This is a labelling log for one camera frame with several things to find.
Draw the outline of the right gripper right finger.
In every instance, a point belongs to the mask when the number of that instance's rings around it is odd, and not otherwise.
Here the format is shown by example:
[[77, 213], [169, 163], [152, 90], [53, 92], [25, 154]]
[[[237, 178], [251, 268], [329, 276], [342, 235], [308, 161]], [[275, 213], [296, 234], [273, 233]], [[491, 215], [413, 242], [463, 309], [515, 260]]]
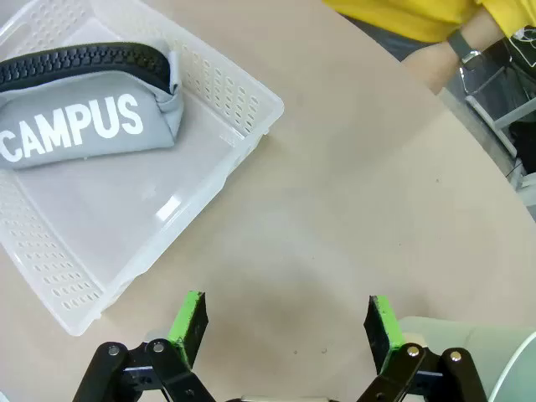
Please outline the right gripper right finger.
[[425, 401], [486, 401], [471, 354], [448, 348], [441, 355], [405, 339], [385, 296], [371, 296], [363, 323], [377, 376], [361, 401], [401, 401], [408, 394]]

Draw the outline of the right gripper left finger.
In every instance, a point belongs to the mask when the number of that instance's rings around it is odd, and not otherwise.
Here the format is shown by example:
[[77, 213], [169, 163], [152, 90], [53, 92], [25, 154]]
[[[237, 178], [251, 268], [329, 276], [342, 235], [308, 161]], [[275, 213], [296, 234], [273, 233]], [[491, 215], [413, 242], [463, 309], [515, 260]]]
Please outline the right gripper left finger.
[[138, 401], [146, 391], [159, 391], [166, 401], [208, 401], [209, 391], [193, 372], [208, 323], [205, 294], [189, 291], [166, 337], [133, 349], [102, 343], [73, 400]]

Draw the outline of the person's left hand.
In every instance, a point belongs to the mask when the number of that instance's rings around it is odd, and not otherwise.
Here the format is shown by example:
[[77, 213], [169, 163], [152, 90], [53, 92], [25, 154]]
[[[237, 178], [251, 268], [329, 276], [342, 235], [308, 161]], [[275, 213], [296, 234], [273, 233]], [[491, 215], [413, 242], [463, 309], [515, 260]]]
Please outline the person's left hand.
[[458, 71], [460, 59], [447, 42], [440, 42], [409, 54], [402, 65], [437, 95]]

